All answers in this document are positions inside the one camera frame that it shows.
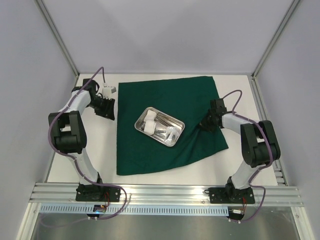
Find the green surgical drape cloth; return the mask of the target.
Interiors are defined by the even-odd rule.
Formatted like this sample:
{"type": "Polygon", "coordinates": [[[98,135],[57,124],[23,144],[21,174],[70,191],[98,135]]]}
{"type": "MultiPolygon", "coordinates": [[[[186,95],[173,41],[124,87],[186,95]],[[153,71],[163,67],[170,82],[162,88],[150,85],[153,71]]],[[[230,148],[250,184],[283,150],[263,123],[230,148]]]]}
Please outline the green surgical drape cloth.
{"type": "Polygon", "coordinates": [[[220,129],[198,124],[219,94],[211,76],[122,82],[118,85],[116,173],[150,174],[184,167],[228,149],[220,129]],[[177,143],[168,147],[135,129],[143,111],[153,107],[185,124],[177,143]]]}

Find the white gauze pad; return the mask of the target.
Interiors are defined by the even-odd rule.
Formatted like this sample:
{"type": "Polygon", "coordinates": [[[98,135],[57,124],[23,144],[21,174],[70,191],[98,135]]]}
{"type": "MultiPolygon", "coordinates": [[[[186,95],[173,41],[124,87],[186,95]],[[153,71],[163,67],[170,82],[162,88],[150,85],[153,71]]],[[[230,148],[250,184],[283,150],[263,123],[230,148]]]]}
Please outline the white gauze pad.
{"type": "Polygon", "coordinates": [[[156,122],[153,120],[146,120],[144,122],[144,129],[143,132],[146,133],[147,135],[153,135],[156,130],[156,122]]]}
{"type": "Polygon", "coordinates": [[[157,113],[153,110],[148,110],[146,116],[144,117],[144,121],[154,121],[157,116],[157,113]]]}

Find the stainless steel instrument tray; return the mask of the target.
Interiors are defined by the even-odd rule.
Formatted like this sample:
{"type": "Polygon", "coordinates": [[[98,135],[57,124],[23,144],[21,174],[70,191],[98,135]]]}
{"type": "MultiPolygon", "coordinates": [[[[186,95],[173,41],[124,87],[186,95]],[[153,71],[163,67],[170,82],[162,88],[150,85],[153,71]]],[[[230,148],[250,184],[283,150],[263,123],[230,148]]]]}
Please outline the stainless steel instrument tray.
{"type": "MultiPolygon", "coordinates": [[[[141,114],[140,117],[137,119],[137,121],[135,122],[134,128],[135,128],[138,132],[140,132],[140,133],[142,133],[142,134],[144,134],[144,135],[146,135],[146,136],[149,136],[151,139],[153,139],[153,140],[155,140],[155,141],[157,141],[157,142],[159,142],[159,143],[161,143],[161,144],[163,144],[163,145],[165,145],[165,146],[167,146],[167,147],[173,147],[175,144],[174,144],[174,145],[171,145],[171,146],[168,146],[168,145],[166,145],[166,144],[164,143],[164,140],[162,140],[162,139],[160,139],[160,138],[158,138],[158,137],[155,137],[155,136],[153,136],[153,135],[148,135],[148,134],[146,134],[146,133],[144,132],[144,126],[145,126],[144,118],[145,118],[148,110],[152,110],[152,111],[156,112],[156,113],[159,114],[159,115],[165,115],[165,116],[167,116],[168,118],[170,118],[171,121],[174,122],[174,127],[176,127],[176,128],[179,129],[179,136],[177,137],[177,139],[176,139],[176,141],[175,141],[175,144],[177,143],[177,141],[179,140],[180,136],[182,135],[182,133],[183,133],[183,131],[184,131],[184,129],[185,129],[185,124],[184,124],[181,120],[178,120],[178,119],[176,119],[176,118],[174,118],[174,117],[172,117],[172,116],[170,116],[170,115],[168,115],[168,114],[166,114],[166,113],[164,113],[164,112],[162,112],[162,111],[160,111],[160,110],[158,110],[158,109],[156,109],[156,108],[154,108],[154,107],[147,107],[147,108],[142,112],[142,114],[141,114]]],[[[157,129],[157,130],[166,130],[166,128],[168,127],[168,126],[166,126],[166,125],[163,125],[163,124],[162,124],[161,122],[159,122],[156,118],[154,119],[154,121],[156,122],[156,128],[155,128],[155,129],[157,129]]]]}

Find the clear sterile packet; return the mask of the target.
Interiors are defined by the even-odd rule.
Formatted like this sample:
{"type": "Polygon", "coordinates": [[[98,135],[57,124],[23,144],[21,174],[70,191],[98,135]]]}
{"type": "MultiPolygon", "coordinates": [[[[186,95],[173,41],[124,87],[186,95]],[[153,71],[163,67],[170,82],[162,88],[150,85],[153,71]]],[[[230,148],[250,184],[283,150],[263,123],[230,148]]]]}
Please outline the clear sterile packet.
{"type": "Polygon", "coordinates": [[[174,126],[168,126],[165,130],[164,143],[167,146],[173,146],[180,135],[180,130],[174,126]]]}

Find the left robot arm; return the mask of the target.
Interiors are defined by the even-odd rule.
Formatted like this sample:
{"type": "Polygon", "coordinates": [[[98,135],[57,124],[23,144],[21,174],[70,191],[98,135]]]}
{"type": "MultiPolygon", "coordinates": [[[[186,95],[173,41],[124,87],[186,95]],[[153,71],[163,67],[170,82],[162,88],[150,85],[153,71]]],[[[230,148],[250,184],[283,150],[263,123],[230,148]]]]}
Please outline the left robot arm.
{"type": "Polygon", "coordinates": [[[115,120],[115,86],[100,85],[93,79],[86,78],[82,86],[76,86],[71,91],[70,99],[58,112],[48,116],[48,141],[52,149],[66,157],[79,177],[79,185],[89,186],[87,194],[98,201],[104,197],[105,188],[102,179],[87,153],[87,134],[82,120],[86,108],[92,108],[94,113],[102,118],[115,120]]]}

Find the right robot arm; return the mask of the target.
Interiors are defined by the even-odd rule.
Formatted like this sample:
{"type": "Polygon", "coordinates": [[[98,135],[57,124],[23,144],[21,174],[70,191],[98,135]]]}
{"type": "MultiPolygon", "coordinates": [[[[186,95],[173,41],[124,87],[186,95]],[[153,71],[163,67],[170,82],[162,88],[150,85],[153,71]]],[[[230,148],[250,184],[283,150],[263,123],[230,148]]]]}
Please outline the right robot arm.
{"type": "Polygon", "coordinates": [[[232,203],[251,194],[252,182],[259,173],[281,156],[273,124],[269,120],[255,121],[228,111],[222,98],[210,101],[210,108],[199,123],[201,130],[215,133],[228,129],[240,135],[242,162],[228,178],[223,196],[232,203]]]}

